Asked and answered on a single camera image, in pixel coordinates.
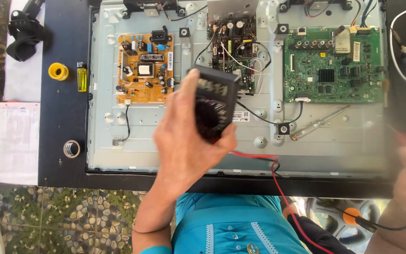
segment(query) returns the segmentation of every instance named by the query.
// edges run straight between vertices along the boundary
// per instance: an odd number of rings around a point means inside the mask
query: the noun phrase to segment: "multimeter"
[[[240,77],[229,72],[195,66],[200,79],[195,95],[195,121],[201,137],[214,143],[232,122]]]

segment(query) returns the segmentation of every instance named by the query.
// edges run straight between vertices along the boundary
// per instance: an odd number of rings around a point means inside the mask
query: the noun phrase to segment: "white wire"
[[[396,67],[396,69],[398,70],[399,75],[406,81],[406,77],[403,75],[402,71],[400,70],[399,66],[398,66],[398,62],[396,60],[396,56],[394,55],[394,50],[393,50],[393,44],[392,44],[392,28],[394,27],[394,23],[396,22],[396,20],[398,18],[400,18],[403,14],[405,14],[406,11],[400,13],[399,15],[397,15],[391,22],[391,26],[390,26],[390,30],[389,30],[389,43],[391,43],[391,57],[392,57],[392,62],[394,63],[394,66]]]
[[[259,69],[261,70],[261,72],[259,73],[259,79],[258,79],[259,92],[257,94],[255,93],[256,95],[259,95],[259,94],[261,94],[262,82],[264,81],[264,76],[263,76],[263,73],[262,73],[261,59],[259,59],[257,57],[254,57],[254,58],[252,58],[252,61],[257,61],[258,64],[259,64]]]
[[[243,67],[245,67],[245,68],[247,68],[247,69],[250,69],[250,70],[252,70],[252,71],[257,71],[257,70],[255,70],[255,69],[252,69],[252,68],[250,68],[250,67],[247,67],[247,66],[241,64],[240,62],[238,62],[236,59],[234,59],[234,57],[233,57],[232,55],[230,55],[230,54],[228,53],[228,50],[225,49],[225,46],[223,45],[223,43],[220,43],[220,45],[222,45],[222,49],[227,53],[227,55],[229,55],[231,58],[233,58],[233,60],[234,60],[238,65],[243,66]]]

